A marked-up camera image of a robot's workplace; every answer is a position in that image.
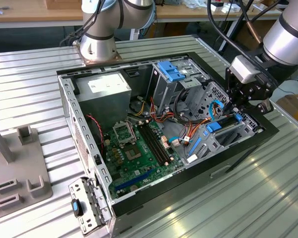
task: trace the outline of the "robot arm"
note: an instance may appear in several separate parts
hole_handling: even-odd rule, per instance
[[[278,85],[287,80],[298,68],[298,0],[292,0],[279,20],[264,37],[263,43],[254,52],[248,53]],[[237,56],[226,69],[227,93],[230,103],[224,110],[237,107],[245,113],[266,114],[273,110],[269,102],[278,87],[267,74],[247,60]],[[248,101],[262,100],[256,106]]]
[[[85,32],[79,43],[81,55],[89,61],[109,61],[116,54],[115,29],[149,27],[154,21],[153,0],[83,0],[83,22],[93,17],[100,4],[96,20]]]

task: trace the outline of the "metal table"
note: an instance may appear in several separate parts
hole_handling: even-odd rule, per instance
[[[228,63],[191,36],[119,42],[124,59],[195,51],[221,76]],[[39,131],[53,196],[0,218],[0,237],[81,238],[67,185],[83,175],[55,71],[82,62],[72,47],[0,54],[0,130]],[[120,238],[298,237],[298,127],[277,110],[280,132],[249,159]]]

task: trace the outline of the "workbench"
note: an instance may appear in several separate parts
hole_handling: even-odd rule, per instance
[[[9,6],[11,9],[4,10],[4,14],[0,15],[0,28],[19,28],[19,27],[47,27],[47,26],[77,26],[83,25],[82,11],[76,10],[48,10],[46,9],[44,0],[0,0],[0,7]],[[248,16],[252,19],[260,11],[254,9],[248,11]],[[276,20],[281,12],[269,11],[258,20]],[[216,21],[224,21],[227,13],[213,13]],[[232,31],[240,17],[241,12],[230,12],[227,17],[228,21],[233,21],[229,29]],[[157,20],[155,23],[166,22],[199,22],[209,21],[207,9],[190,9],[185,5],[173,6],[164,5],[157,6]],[[138,39],[138,30],[132,29],[130,40]]]
[[[221,76],[228,66],[192,36],[118,42],[125,60],[194,51]],[[56,70],[82,66],[73,47],[0,54],[0,131],[39,132],[53,196],[0,218],[0,238],[81,238],[68,184],[84,175],[64,118]],[[239,167],[119,238],[298,237],[298,125],[278,106],[280,132]]]

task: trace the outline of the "expansion slot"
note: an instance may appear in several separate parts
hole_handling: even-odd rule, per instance
[[[163,166],[165,162],[171,162],[168,154],[166,153],[160,142],[157,140],[155,134],[152,132],[148,125],[139,126],[138,131],[145,140],[151,152],[154,154],[160,166]]]
[[[150,170],[150,171],[146,172],[146,173],[143,174],[143,175],[140,175],[140,176],[138,176],[138,177],[133,178],[132,180],[129,180],[129,181],[125,182],[125,183],[122,183],[122,184],[116,186],[116,187],[115,187],[115,190],[118,191],[118,190],[124,189],[124,188],[126,188],[126,187],[129,187],[129,186],[131,186],[131,185],[133,185],[133,184],[135,184],[135,183],[141,181],[141,180],[144,180],[144,179],[146,179],[152,172],[153,172],[153,170]]]

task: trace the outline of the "gray plastic holder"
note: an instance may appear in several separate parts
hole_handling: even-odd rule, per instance
[[[52,194],[37,130],[26,125],[0,135],[0,217]]]

